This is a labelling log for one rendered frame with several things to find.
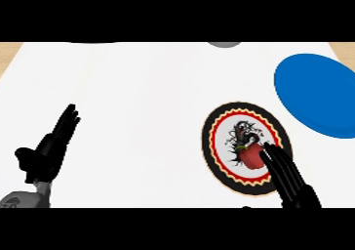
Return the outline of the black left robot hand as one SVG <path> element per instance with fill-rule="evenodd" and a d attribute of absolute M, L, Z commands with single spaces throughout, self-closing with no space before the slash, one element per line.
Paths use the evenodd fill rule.
<path fill-rule="evenodd" d="M 70 104 L 59 116 L 52 132 L 41 138 L 36 149 L 19 147 L 15 150 L 19 169 L 27 173 L 27 184 L 34 184 L 36 182 L 50 183 L 56 178 L 67 146 L 80 120 L 75 106 Z"/>

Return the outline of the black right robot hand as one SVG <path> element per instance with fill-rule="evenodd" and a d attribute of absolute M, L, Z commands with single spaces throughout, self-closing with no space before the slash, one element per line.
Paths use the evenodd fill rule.
<path fill-rule="evenodd" d="M 316 192 L 306 184 L 295 163 L 279 146 L 264 143 L 260 158 L 266 164 L 270 179 L 285 209 L 320 209 Z"/>

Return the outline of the red bell pepper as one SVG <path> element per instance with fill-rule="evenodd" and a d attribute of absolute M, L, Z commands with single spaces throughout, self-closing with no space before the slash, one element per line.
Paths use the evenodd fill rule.
<path fill-rule="evenodd" d="M 264 167 L 264 162 L 260 157 L 263 148 L 258 144 L 251 144 L 238 152 L 239 159 L 250 170 L 257 170 Z"/>

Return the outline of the black-rimmed patterned plate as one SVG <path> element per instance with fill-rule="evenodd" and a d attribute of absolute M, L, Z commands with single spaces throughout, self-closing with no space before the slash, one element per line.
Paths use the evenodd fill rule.
<path fill-rule="evenodd" d="M 223 104 L 210 113 L 202 129 L 207 167 L 230 190 L 254 197 L 273 193 L 275 186 L 266 164 L 250 170 L 238 152 L 251 144 L 264 150 L 264 143 L 279 146 L 292 156 L 288 135 L 275 116 L 254 104 Z"/>

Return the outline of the blue plate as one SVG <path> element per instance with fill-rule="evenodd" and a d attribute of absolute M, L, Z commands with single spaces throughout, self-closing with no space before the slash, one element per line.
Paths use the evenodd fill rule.
<path fill-rule="evenodd" d="M 286 57 L 276 66 L 273 87 L 294 118 L 317 133 L 355 138 L 355 72 L 316 54 Z"/>

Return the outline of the grey round object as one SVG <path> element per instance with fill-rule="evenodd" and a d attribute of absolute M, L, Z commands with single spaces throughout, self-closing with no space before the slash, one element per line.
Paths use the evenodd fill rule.
<path fill-rule="evenodd" d="M 208 44 L 216 48 L 233 48 L 241 42 L 208 42 Z"/>

